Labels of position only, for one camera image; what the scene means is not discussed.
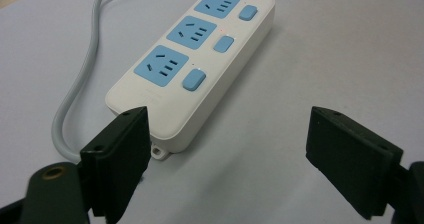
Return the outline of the white power strip blue sockets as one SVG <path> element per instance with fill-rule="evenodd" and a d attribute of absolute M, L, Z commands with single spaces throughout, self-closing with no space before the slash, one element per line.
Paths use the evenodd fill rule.
<path fill-rule="evenodd" d="M 152 155 L 185 150 L 269 33 L 275 0 L 198 0 L 108 91 L 148 109 Z"/>

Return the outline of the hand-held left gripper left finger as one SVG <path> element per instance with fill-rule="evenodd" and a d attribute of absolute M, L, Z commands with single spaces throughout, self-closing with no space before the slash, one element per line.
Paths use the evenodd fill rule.
<path fill-rule="evenodd" d="M 119 114 L 81 151 L 79 171 L 87 206 L 107 224 L 116 224 L 151 159 L 148 110 Z"/>

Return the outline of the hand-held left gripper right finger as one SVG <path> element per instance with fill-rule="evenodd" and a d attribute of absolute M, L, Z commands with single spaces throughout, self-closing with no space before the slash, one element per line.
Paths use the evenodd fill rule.
<path fill-rule="evenodd" d="M 346 115 L 311 109 L 306 158 L 365 219 L 384 214 L 403 150 Z"/>

